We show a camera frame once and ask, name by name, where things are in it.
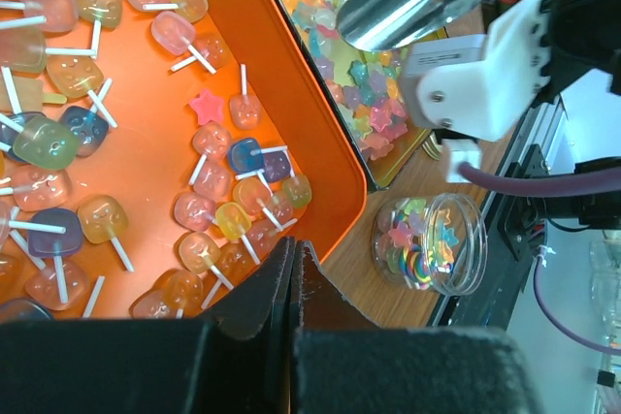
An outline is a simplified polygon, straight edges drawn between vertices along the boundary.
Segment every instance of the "glass jar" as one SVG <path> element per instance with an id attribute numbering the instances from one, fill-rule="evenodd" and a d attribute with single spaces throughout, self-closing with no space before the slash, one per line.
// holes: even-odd
<path id="1" fill-rule="evenodd" d="M 389 201 L 377 214 L 372 243 L 386 280 L 447 296 L 473 293 L 487 263 L 481 212 L 461 194 Z"/>

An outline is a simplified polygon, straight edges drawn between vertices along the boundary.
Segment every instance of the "tray of star candies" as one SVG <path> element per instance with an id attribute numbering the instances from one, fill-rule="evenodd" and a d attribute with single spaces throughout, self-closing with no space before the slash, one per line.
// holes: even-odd
<path id="1" fill-rule="evenodd" d="M 303 215 L 309 180 L 208 0 L 0 9 L 3 301 L 61 318 L 195 315 Z"/>
<path id="2" fill-rule="evenodd" d="M 363 52 L 346 44 L 336 28 L 337 11 L 346 0 L 279 1 L 360 153 L 370 188 L 386 188 L 429 135 L 413 126 L 397 86 L 408 50 Z M 439 30 L 423 41 L 445 37 Z"/>

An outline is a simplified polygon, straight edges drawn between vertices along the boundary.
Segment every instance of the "wooden table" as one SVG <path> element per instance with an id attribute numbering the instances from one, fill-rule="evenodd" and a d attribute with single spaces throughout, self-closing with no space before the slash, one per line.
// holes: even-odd
<path id="1" fill-rule="evenodd" d="M 480 12 L 460 18 L 446 28 L 450 37 L 483 32 Z M 497 143 L 482 143 L 485 172 L 496 172 L 511 135 Z M 444 192 L 472 196 L 480 205 L 486 192 L 468 184 L 443 181 L 438 162 L 419 149 L 399 173 L 391 188 L 369 196 L 362 217 L 326 259 L 323 270 L 360 311 L 382 327 L 424 327 L 438 300 L 433 291 L 411 291 L 386 283 L 378 273 L 371 251 L 371 231 L 377 211 L 395 198 L 430 196 Z"/>

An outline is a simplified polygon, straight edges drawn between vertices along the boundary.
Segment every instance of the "white connector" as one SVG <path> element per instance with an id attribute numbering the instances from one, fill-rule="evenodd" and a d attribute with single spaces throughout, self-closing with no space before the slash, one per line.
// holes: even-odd
<path id="1" fill-rule="evenodd" d="M 462 162 L 468 162 L 476 169 L 481 168 L 481 148 L 473 140 L 443 140 L 440 168 L 447 183 L 470 183 L 457 168 Z"/>

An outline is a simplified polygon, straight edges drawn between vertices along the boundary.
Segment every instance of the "jar of candy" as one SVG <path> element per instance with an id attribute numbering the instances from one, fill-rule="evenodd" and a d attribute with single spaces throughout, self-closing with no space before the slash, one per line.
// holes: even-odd
<path id="1" fill-rule="evenodd" d="M 373 231 L 374 258 L 391 283 L 465 296 L 480 284 L 487 232 L 474 201 L 461 194 L 389 201 Z"/>

